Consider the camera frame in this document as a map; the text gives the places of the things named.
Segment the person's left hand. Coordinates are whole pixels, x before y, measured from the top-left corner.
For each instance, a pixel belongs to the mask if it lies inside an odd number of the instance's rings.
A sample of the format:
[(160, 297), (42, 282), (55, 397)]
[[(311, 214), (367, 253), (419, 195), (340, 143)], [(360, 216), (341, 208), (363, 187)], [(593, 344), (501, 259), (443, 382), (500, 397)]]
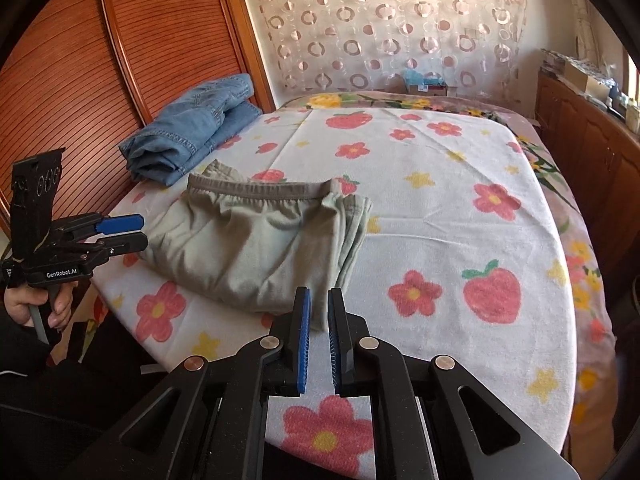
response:
[[(52, 307), (52, 313), (48, 317), (48, 324), (51, 328), (64, 330), (70, 322), (70, 318), (73, 315), (73, 292), (77, 285), (77, 282), (61, 285)], [(18, 325), (32, 327), (34, 322), (32, 322), (29, 308), (31, 306), (39, 307), (42, 304), (46, 304), (48, 300), (49, 295), (46, 290), (32, 288), (27, 284), (23, 284), (17, 288), (7, 288), (4, 292), (3, 304), (9, 317), (14, 322), (17, 322)]]

